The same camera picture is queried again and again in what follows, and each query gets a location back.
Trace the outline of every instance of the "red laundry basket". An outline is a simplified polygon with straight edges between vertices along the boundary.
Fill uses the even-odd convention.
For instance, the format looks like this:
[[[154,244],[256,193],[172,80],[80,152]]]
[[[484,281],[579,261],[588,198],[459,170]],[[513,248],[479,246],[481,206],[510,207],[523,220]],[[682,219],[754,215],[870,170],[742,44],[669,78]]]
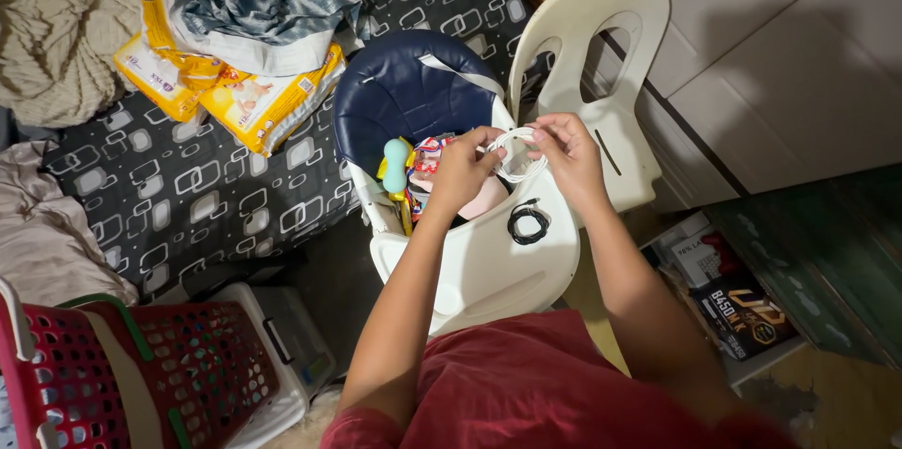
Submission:
[[[125,307],[97,294],[67,307],[22,305],[2,279],[0,293],[0,369],[23,449],[40,448],[41,437],[129,449],[139,434],[166,449],[218,449],[278,393],[237,303]],[[126,419],[135,404],[147,409]]]

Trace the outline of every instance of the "red shirt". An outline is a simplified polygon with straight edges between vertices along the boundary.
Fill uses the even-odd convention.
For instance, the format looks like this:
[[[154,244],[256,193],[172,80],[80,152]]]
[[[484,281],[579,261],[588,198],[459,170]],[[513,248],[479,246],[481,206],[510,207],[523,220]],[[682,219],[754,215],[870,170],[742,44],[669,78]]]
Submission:
[[[795,447],[745,413],[704,426],[660,389],[595,349],[574,310],[527,314],[440,336],[426,347],[405,432],[352,408],[320,448]]]

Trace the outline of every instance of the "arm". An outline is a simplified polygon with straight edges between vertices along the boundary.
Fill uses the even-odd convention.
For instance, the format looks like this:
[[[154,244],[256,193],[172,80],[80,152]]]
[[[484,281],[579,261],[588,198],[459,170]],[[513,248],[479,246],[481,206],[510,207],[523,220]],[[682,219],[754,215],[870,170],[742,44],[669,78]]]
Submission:
[[[739,409],[715,353],[612,207],[598,145],[584,124],[575,114],[548,114],[532,126],[561,193],[583,217],[604,306],[632,376],[660,386],[709,425]]]
[[[410,423],[445,235],[457,212],[476,198],[491,168],[505,155],[499,148],[477,160],[476,147],[501,134],[479,127],[442,151],[429,202],[357,341],[337,412],[368,407],[402,427]]]

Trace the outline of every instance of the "navy blue seat cushion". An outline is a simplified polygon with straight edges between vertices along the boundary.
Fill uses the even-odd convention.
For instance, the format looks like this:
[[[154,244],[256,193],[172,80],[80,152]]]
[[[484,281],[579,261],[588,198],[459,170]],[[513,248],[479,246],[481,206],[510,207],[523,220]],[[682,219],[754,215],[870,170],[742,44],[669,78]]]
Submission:
[[[417,144],[491,124],[494,93],[423,65],[418,60],[423,54],[433,54],[457,72],[497,81],[467,45],[443,33],[405,30],[372,40],[348,63],[334,94],[338,154],[371,177],[389,139]]]

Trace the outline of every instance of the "barcode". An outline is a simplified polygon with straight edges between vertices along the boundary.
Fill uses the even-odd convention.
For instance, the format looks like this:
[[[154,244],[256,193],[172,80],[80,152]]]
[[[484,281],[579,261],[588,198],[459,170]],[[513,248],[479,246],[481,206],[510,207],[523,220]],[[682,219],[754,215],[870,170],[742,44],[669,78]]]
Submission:
[[[314,85],[313,83],[310,82],[310,79],[308,79],[306,77],[304,79],[300,80],[300,83],[298,83],[298,86],[300,86],[301,90],[303,90],[307,93],[312,92],[313,89],[317,87],[316,85]]]

